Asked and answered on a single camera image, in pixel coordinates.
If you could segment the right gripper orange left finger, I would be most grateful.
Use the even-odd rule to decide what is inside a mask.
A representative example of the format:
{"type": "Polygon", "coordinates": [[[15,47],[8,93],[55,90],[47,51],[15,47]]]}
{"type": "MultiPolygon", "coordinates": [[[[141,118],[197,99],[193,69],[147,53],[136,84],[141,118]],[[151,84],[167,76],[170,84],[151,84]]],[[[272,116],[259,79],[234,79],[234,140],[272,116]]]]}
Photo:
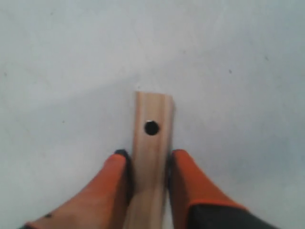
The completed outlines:
{"type": "Polygon", "coordinates": [[[131,159],[116,150],[78,194],[24,229],[122,229],[131,201],[131,159]]]}

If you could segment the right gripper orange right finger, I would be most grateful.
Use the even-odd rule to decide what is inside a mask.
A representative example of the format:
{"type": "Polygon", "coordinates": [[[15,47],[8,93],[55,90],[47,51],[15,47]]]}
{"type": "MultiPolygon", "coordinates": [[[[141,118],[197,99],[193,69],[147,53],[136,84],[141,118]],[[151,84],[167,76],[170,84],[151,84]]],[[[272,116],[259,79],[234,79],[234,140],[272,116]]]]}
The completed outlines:
{"type": "Polygon", "coordinates": [[[170,204],[175,229],[273,229],[230,199],[182,149],[171,153],[170,204]]]}

